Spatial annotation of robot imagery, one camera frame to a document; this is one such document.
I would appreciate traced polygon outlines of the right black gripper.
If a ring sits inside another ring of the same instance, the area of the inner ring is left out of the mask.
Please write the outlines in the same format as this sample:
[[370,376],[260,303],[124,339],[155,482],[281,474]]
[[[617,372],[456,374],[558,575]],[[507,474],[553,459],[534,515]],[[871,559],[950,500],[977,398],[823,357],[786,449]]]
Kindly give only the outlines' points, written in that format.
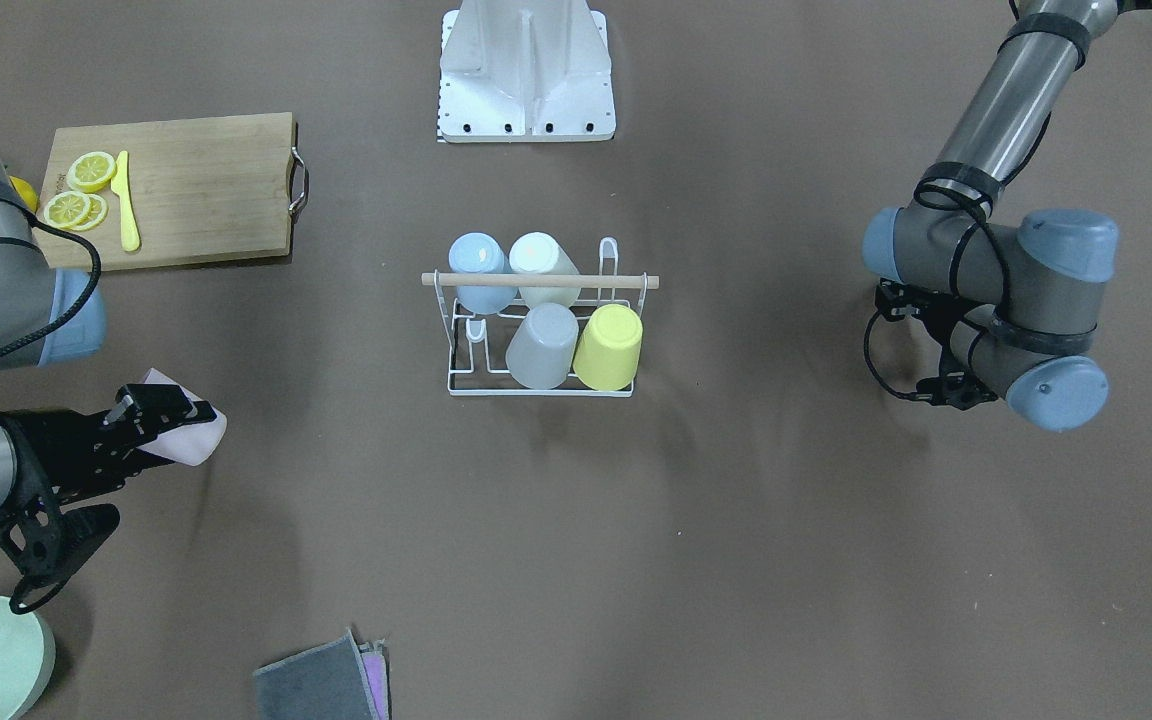
[[26,488],[26,455],[59,506],[109,495],[152,467],[141,446],[169,430],[217,420],[207,401],[191,400],[175,384],[127,384],[108,414],[67,409],[3,411],[0,427],[15,457],[15,478],[0,520],[41,510],[40,488]]

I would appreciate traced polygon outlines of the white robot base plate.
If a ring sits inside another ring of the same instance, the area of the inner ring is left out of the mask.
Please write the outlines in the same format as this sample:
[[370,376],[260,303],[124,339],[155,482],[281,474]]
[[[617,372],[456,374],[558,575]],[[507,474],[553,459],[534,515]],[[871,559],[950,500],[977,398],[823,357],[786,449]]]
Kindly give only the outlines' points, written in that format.
[[608,23],[585,1],[462,1],[440,23],[439,69],[444,143],[616,136]]

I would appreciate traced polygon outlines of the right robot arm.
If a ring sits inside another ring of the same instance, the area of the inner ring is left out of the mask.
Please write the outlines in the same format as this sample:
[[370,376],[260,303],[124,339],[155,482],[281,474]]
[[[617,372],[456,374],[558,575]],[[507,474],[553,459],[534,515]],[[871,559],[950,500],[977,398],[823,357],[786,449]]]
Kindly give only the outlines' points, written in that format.
[[[0,162],[0,370],[78,359],[104,342],[99,256],[88,272],[52,270],[35,242],[41,228]],[[157,372],[120,391],[103,414],[6,411],[0,511],[105,495],[145,468],[198,467],[225,432],[227,416]]]

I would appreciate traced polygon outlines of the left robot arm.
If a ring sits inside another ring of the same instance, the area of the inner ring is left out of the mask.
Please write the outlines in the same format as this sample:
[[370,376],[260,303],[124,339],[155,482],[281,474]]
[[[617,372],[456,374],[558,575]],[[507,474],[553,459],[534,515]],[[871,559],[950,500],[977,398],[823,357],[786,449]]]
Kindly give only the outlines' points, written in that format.
[[895,397],[969,407],[1001,400],[1036,427],[1087,424],[1111,384],[1089,357],[1120,232],[1079,209],[992,222],[1032,159],[1066,83],[1132,1],[1020,1],[954,132],[901,209],[861,242],[876,320],[914,318],[940,346],[935,374]]

